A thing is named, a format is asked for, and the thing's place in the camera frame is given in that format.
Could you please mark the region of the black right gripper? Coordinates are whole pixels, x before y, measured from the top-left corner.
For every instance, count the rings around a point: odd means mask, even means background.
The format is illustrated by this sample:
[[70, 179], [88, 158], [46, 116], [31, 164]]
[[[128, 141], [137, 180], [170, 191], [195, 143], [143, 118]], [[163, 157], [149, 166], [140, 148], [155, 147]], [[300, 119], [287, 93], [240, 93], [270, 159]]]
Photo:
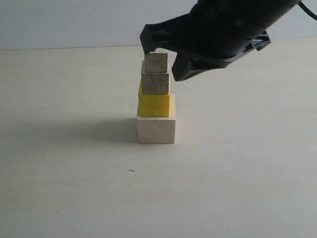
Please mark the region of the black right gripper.
[[270, 25], [269, 0], [200, 0], [187, 14], [146, 24], [140, 41], [145, 54], [158, 48], [177, 52], [172, 74], [185, 81], [262, 50], [270, 43]]

